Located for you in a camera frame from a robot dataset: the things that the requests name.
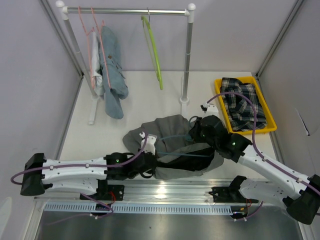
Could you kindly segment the blue plastic hanger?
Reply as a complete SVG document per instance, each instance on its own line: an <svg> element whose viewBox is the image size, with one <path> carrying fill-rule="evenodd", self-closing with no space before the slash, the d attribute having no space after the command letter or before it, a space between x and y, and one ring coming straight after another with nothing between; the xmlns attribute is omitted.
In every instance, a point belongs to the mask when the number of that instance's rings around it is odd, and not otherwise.
<svg viewBox="0 0 320 240"><path fill-rule="evenodd" d="M214 155L214 150L206 143L195 143L189 136L196 116L190 119L182 115L157 118L156 150L160 156L207 158Z"/></svg>

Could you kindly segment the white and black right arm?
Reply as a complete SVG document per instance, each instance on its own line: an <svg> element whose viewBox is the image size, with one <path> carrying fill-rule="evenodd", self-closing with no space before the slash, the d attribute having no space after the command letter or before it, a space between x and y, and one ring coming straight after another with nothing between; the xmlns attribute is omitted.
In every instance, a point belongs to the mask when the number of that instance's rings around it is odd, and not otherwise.
<svg viewBox="0 0 320 240"><path fill-rule="evenodd" d="M285 209L290 217L305 225L310 225L319 215L319 175L307 176L263 156L253 141L237 133L228 133L215 115L197 117L189 135L196 143L207 143L224 159L250 168L270 181L256 183L237 176L228 189L232 201L245 198L268 202Z"/></svg>

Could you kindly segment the grey pleated skirt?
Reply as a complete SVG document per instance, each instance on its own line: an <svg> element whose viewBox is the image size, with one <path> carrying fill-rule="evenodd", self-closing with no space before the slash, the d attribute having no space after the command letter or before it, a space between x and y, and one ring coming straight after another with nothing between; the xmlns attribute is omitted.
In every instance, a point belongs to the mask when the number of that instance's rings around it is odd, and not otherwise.
<svg viewBox="0 0 320 240"><path fill-rule="evenodd" d="M207 143L194 142L188 136L190 129L189 121L182 115L171 115L145 122L140 127L130 130L124 135L122 142L129 152L137 153L142 141L140 133L146 130L151 136L157 137L155 179L199 177L220 167L224 158Z"/></svg>

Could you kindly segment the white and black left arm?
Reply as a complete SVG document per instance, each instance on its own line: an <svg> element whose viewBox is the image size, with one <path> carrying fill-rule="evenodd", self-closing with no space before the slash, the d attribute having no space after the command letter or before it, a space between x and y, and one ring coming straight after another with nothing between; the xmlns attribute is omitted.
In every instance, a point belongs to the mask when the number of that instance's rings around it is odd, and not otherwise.
<svg viewBox="0 0 320 240"><path fill-rule="evenodd" d="M34 154L25 164L20 194L35 197L48 192L79 193L80 199L122 201L125 187L109 184L109 180L124 181L140 175L151 178L157 158L150 152L138 156L115 152L90 160L62 162L46 159L43 153Z"/></svg>

